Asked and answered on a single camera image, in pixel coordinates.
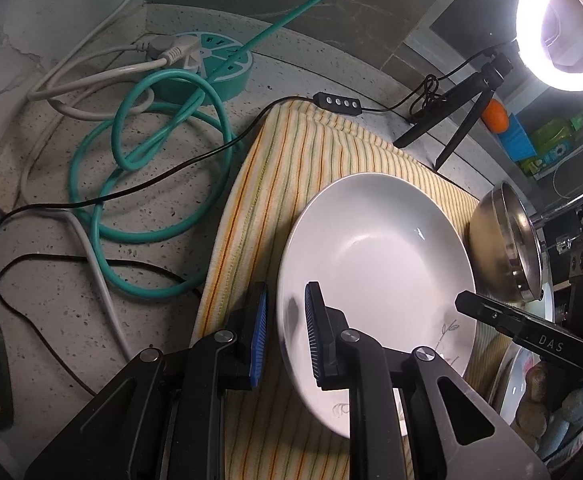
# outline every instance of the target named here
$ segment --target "yellow striped fabric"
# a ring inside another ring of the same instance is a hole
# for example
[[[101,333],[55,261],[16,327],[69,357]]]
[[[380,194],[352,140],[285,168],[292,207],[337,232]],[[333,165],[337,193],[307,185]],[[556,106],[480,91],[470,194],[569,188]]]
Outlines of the yellow striped fabric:
[[[216,236],[193,339],[223,326],[248,284],[265,281],[274,303],[278,266],[293,222],[322,188],[363,171],[399,176],[443,210],[463,240],[477,200],[411,156],[351,121],[308,102],[269,113],[236,179]],[[348,478],[348,444],[318,422],[295,392],[280,355],[273,316],[265,366],[254,392],[229,392],[225,416],[228,480]],[[484,394],[507,338],[477,331],[465,379]],[[411,460],[408,467],[411,472]]]

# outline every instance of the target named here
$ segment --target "black tripod stand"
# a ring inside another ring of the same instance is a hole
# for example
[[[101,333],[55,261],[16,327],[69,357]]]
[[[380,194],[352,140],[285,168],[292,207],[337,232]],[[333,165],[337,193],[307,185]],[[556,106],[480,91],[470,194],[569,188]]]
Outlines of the black tripod stand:
[[[497,54],[493,60],[485,63],[480,70],[465,79],[459,85],[445,92],[440,99],[432,102],[427,109],[415,113],[410,119],[414,126],[404,135],[395,140],[396,148],[404,148],[414,142],[415,139],[440,123],[463,104],[471,101],[480,94],[473,108],[462,121],[456,133],[444,147],[442,153],[436,159],[433,169],[438,169],[449,158],[449,155],[458,147],[460,141],[465,138],[478,118],[485,111],[489,101],[494,96],[495,90],[503,83],[505,76],[513,70],[513,66],[505,54]]]

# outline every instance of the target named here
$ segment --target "teal cable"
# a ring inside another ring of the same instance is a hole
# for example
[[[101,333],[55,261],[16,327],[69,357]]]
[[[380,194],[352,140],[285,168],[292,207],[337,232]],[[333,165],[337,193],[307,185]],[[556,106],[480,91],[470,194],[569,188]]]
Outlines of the teal cable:
[[[190,117],[203,120],[207,124],[210,124],[219,130],[222,134],[224,142],[228,142],[234,139],[234,134],[228,122],[225,108],[223,107],[220,97],[218,97],[218,94],[210,85],[210,82],[214,82],[216,78],[222,74],[223,70],[226,70],[226,68],[231,65],[233,59],[242,56],[242,54],[252,49],[264,38],[268,37],[279,28],[284,27],[291,20],[297,18],[300,14],[316,5],[320,1],[321,0],[308,0],[301,6],[298,6],[296,9],[286,14],[281,20],[273,23],[273,25],[270,25],[270,27],[267,27],[264,31],[260,32],[250,41],[245,43],[233,56],[229,57],[222,65],[214,70],[207,77],[207,80],[196,74],[192,74],[180,69],[161,70],[146,76],[142,81],[134,86],[131,92],[129,92],[129,94],[125,97],[123,102],[120,104],[120,107],[118,108],[113,121],[105,121],[99,124],[91,131],[91,133],[89,133],[89,135],[84,138],[76,150],[69,170],[68,189],[70,199],[73,202],[78,202],[80,200],[78,192],[78,171],[80,162],[82,161],[84,154],[86,153],[86,150],[88,149],[91,142],[100,136],[100,134],[106,131],[109,127],[111,127],[111,151],[118,167],[105,181],[102,189],[100,190],[100,196],[106,195],[108,192],[110,192],[121,176],[123,176],[123,174],[129,171],[137,171],[149,163],[149,161],[151,161],[156,153],[158,153],[162,148],[162,145],[168,139],[169,135],[174,131],[174,129]],[[137,147],[135,147],[132,152],[128,154],[124,153],[121,137],[124,129],[124,121],[129,114],[129,109],[133,106],[136,99],[140,96],[140,94],[142,94],[143,91],[145,91],[146,88],[158,81],[168,78],[185,79],[196,85],[198,89],[191,95],[191,97],[189,97],[189,99],[187,99],[187,101],[182,106],[171,104],[153,104],[151,107],[149,107],[146,110],[147,113],[157,112],[169,115],[171,116],[170,121],[165,124],[165,126],[162,126],[158,131],[153,133],[153,135],[151,135],[147,140],[144,140]],[[216,109],[216,113],[218,114],[218,120],[198,111],[198,108],[202,105],[202,102],[205,99],[205,95],[210,97],[210,100]],[[102,273],[111,283],[122,289],[124,292],[134,296],[148,299],[159,299],[177,296],[178,294],[191,290],[193,287],[200,285],[204,281],[206,272],[201,271],[196,273],[184,283],[167,288],[143,288],[132,285],[131,283],[123,280],[113,271],[113,269],[111,269],[102,251],[100,238],[105,237],[117,242],[137,244],[164,241],[184,233],[187,231],[187,229],[191,228],[193,225],[199,222],[200,219],[209,211],[216,200],[220,197],[220,194],[223,192],[223,189],[228,182],[232,155],[233,149],[226,150],[223,153],[222,174],[218,183],[212,188],[212,191],[207,200],[191,216],[164,229],[151,232],[129,233],[102,225],[100,220],[102,218],[102,210],[104,208],[103,204],[95,205],[92,213],[89,213],[85,210],[78,210],[76,212],[81,221],[90,226],[90,239],[92,241],[92,245],[94,246],[94,252],[97,256],[98,263],[100,264]]]

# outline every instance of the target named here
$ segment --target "faucet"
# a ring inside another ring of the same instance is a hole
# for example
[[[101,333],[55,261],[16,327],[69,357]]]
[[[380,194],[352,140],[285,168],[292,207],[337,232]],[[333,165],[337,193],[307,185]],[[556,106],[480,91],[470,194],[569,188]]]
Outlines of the faucet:
[[[543,212],[531,215],[529,221],[531,222],[531,225],[534,229],[540,229],[550,220],[559,217],[560,215],[566,213],[567,211],[574,210],[581,205],[583,205],[583,193],[581,193],[575,198],[572,198],[568,202],[559,204]]]

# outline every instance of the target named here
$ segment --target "white bowl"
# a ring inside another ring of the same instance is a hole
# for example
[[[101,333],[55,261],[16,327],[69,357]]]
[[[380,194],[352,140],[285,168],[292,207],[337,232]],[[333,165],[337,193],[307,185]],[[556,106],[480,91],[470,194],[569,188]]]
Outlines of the white bowl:
[[[430,346],[465,372],[476,321],[459,314],[454,301],[475,291],[471,266],[449,220],[417,187],[383,173],[333,182],[305,207],[280,264],[276,320],[287,370],[318,420],[348,437],[348,391],[322,391],[312,372],[304,314],[311,281],[349,326],[382,346]]]

